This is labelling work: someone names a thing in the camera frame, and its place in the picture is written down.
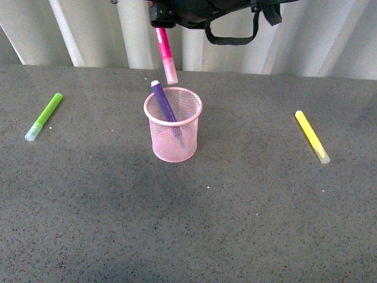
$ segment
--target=pink marker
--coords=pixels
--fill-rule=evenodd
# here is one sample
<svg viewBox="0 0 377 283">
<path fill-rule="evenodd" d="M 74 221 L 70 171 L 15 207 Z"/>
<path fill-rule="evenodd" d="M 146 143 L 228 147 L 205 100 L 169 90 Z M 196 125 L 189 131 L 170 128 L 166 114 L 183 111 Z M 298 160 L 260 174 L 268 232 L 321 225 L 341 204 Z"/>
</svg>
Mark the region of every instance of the pink marker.
<svg viewBox="0 0 377 283">
<path fill-rule="evenodd" d="M 166 30 L 164 28 L 155 28 L 154 31 L 156 32 L 158 47 L 160 49 L 161 59 L 163 60 L 167 83 L 176 84 L 178 82 L 177 72 L 171 56 Z"/>
</svg>

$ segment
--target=pink mesh pen holder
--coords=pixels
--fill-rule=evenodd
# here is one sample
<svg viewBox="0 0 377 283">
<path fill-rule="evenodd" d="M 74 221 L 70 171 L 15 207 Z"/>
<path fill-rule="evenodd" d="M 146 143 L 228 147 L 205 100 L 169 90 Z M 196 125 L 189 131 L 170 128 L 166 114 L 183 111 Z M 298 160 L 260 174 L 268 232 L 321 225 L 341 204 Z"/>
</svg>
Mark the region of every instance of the pink mesh pen holder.
<svg viewBox="0 0 377 283">
<path fill-rule="evenodd" d="M 167 122 L 154 96 L 148 96 L 144 112 L 149 118 L 154 154 L 167 162 L 181 162 L 197 148 L 198 118 L 203 109 L 199 96 L 181 87 L 164 88 L 177 122 Z"/>
</svg>

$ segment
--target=gray countertop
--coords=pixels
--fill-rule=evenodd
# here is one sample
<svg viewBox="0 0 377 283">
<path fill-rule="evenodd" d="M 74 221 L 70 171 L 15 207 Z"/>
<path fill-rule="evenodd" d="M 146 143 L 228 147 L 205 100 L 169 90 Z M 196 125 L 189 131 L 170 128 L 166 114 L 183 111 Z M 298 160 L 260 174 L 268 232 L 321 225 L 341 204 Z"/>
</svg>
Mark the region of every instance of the gray countertop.
<svg viewBox="0 0 377 283">
<path fill-rule="evenodd" d="M 143 111 L 162 71 L 0 65 L 0 281 L 377 282 L 377 81 L 178 78 L 204 107 L 166 163 Z"/>
</svg>

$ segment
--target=green marker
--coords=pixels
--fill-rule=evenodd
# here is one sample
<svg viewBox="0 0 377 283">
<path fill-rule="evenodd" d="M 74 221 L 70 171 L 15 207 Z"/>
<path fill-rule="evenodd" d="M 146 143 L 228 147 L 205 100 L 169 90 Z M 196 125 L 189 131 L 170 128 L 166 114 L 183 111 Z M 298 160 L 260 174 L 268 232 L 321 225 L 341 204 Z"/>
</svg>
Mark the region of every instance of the green marker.
<svg viewBox="0 0 377 283">
<path fill-rule="evenodd" d="M 60 101 L 63 99 L 63 96 L 60 93 L 56 93 L 51 101 L 46 106 L 45 110 L 43 110 L 42 114 L 39 115 L 38 119 L 35 121 L 33 126 L 30 128 L 28 133 L 25 136 L 25 140 L 28 142 L 32 142 L 35 140 L 39 132 L 42 130 L 43 126 L 50 118 L 51 114 L 55 111 L 58 107 Z"/>
</svg>

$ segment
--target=white wall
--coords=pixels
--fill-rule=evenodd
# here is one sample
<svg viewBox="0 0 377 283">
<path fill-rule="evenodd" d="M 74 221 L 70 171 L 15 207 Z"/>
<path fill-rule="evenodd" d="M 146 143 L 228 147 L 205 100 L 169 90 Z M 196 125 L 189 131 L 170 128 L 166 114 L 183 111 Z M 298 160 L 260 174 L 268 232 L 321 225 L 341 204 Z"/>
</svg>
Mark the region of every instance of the white wall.
<svg viewBox="0 0 377 283">
<path fill-rule="evenodd" d="M 300 0 L 283 23 L 260 16 L 250 44 L 211 45 L 202 30 L 168 30 L 179 70 L 377 80 L 377 1 Z M 0 0 L 0 64 L 162 68 L 147 2 Z M 213 23 L 214 34 L 252 34 L 245 9 Z"/>
</svg>

